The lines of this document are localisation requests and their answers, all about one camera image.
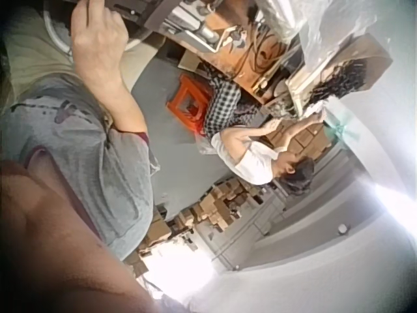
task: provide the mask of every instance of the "orange stool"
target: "orange stool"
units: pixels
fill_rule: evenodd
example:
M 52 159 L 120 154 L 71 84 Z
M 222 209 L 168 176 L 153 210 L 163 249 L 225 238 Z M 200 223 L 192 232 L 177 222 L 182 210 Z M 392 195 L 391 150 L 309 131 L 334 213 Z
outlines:
M 207 107 L 211 99 L 211 90 L 185 74 L 180 76 L 180 87 L 172 101 L 167 102 L 167 108 L 180 122 L 194 133 L 203 135 L 203 124 Z

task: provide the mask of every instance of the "wooden table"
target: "wooden table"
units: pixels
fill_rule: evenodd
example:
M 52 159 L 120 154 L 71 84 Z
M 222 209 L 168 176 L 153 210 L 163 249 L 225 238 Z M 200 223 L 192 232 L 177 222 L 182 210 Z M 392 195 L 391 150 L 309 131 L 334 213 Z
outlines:
M 168 36 L 171 40 L 198 55 L 202 60 L 210 63 L 221 72 L 229 77 L 235 77 L 234 81 L 256 98 L 261 104 L 265 104 L 272 97 L 272 91 L 267 91 L 263 96 L 258 97 L 252 90 L 255 82 L 261 77 L 262 71 L 254 71 L 255 53 L 252 48 L 252 25 L 249 23 L 248 12 L 251 7 L 255 6 L 254 0 L 225 0 L 215 13 L 207 16 L 206 23 L 213 30 L 222 30 L 234 25 L 241 25 L 248 32 L 246 38 L 246 47 L 243 49 L 234 48 L 231 51 L 231 45 L 220 48 L 217 53 L 201 53 L 186 42 L 177 40 L 175 36 Z M 283 54 L 285 47 L 280 44 L 277 38 L 272 36 L 263 42 L 261 51 L 267 59 L 257 58 L 260 67 L 269 67 L 274 61 L 268 60 Z

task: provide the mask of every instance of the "bright light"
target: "bright light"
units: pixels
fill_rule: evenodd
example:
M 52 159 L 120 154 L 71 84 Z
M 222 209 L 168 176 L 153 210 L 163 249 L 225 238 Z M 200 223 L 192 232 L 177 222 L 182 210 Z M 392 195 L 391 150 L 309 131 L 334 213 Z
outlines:
M 143 261 L 149 269 L 145 278 L 178 301 L 202 288 L 215 273 L 210 258 L 182 242 L 160 245 Z
M 417 238 L 417 203 L 400 192 L 379 185 L 375 190 L 388 212 Z

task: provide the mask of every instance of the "gray floor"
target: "gray floor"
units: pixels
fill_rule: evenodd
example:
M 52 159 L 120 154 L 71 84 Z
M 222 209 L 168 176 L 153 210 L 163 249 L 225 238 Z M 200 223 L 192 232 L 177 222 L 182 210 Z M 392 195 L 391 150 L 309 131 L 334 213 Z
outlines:
M 217 155 L 201 155 L 194 135 L 165 107 L 179 86 L 181 70 L 154 58 L 133 88 L 149 128 L 151 149 L 161 170 L 154 175 L 155 204 L 164 203 L 168 218 L 196 202 L 215 181 L 229 173 Z

